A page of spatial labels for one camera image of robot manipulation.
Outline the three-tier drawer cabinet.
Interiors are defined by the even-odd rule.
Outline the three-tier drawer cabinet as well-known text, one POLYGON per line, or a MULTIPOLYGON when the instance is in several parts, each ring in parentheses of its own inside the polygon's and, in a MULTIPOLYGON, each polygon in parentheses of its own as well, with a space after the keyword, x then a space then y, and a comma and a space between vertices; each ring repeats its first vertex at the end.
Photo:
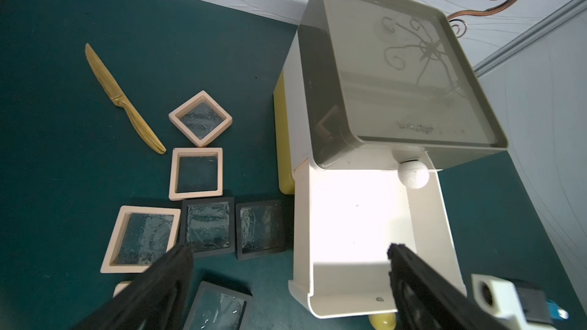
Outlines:
POLYGON ((508 141, 441 11, 308 0, 274 105, 299 304, 318 319, 396 312, 392 244, 466 292, 439 173, 508 141))

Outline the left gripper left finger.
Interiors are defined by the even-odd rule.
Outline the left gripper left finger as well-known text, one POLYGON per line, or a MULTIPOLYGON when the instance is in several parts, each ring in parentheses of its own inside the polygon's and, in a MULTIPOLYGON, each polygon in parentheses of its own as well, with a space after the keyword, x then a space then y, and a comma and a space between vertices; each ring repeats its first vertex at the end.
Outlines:
POLYGON ((192 251, 177 244, 75 329, 180 329, 194 267, 192 251))

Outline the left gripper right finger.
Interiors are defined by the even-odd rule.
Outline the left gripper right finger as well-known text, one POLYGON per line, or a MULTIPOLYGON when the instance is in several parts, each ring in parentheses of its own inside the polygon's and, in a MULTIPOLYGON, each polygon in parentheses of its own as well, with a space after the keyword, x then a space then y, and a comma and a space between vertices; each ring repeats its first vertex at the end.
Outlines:
POLYGON ((391 291, 406 329, 503 329, 404 244, 388 249, 391 291))

